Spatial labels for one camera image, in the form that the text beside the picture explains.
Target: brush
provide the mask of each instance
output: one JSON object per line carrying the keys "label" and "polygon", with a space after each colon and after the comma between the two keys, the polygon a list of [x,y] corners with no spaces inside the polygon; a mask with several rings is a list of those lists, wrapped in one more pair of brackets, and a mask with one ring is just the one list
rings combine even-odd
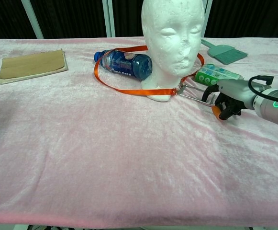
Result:
{"label": "brush", "polygon": [[235,61],[241,60],[247,57],[247,53],[244,53],[240,50],[235,49],[232,46],[227,45],[218,45],[215,46],[206,40],[201,40],[201,43],[206,47],[209,47],[208,55],[212,58],[217,59],[224,65],[231,64]]}

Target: robotic arm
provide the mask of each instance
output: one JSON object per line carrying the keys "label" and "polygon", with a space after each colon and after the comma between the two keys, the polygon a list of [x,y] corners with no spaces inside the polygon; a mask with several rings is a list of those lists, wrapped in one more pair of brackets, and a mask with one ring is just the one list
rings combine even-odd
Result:
{"label": "robotic arm", "polygon": [[[202,97],[206,102],[212,92],[220,92],[212,107],[214,115],[220,120],[227,120],[232,115],[241,115],[242,109],[251,109],[268,121],[278,124],[278,89],[272,89],[274,77],[256,76],[250,80],[219,80],[209,86]],[[266,85],[252,82],[258,79]]]}

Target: pink velvet tablecloth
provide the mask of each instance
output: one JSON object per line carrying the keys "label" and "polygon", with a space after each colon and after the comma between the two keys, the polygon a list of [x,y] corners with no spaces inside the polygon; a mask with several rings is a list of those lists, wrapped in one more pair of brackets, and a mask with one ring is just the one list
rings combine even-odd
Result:
{"label": "pink velvet tablecloth", "polygon": [[[207,40],[248,53],[223,66],[202,45],[207,63],[245,79],[273,75],[278,88],[278,38]],[[96,51],[144,44],[0,40],[0,66],[2,58],[63,49],[69,68],[0,85],[0,224],[278,226],[278,125],[250,110],[219,122],[187,98],[159,103],[95,80]],[[140,87],[103,69],[100,76]]]}

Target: metal clip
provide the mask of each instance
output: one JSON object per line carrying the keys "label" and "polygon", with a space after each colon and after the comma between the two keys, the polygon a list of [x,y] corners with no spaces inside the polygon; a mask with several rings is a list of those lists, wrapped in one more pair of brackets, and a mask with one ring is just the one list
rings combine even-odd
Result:
{"label": "metal clip", "polygon": [[196,87],[193,87],[193,86],[190,86],[190,85],[187,85],[187,84],[180,84],[179,85],[179,90],[178,90],[178,95],[180,95],[182,97],[186,97],[186,98],[192,99],[192,100],[195,100],[195,101],[199,102],[200,104],[203,104],[203,105],[208,106],[208,107],[213,107],[214,106],[214,98],[215,98],[215,94],[214,93],[210,94],[211,100],[210,100],[209,103],[207,103],[207,102],[201,101],[200,99],[197,99],[197,98],[190,97],[190,96],[182,94],[186,88],[198,90],[200,92],[205,92],[204,90],[201,90],[199,88],[196,88]]}

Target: notebook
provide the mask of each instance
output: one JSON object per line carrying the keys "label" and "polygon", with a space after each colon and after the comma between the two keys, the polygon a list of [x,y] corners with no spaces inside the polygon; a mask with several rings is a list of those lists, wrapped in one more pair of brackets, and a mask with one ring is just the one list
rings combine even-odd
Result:
{"label": "notebook", "polygon": [[0,68],[0,84],[37,78],[66,70],[67,62],[62,49],[3,58]]}

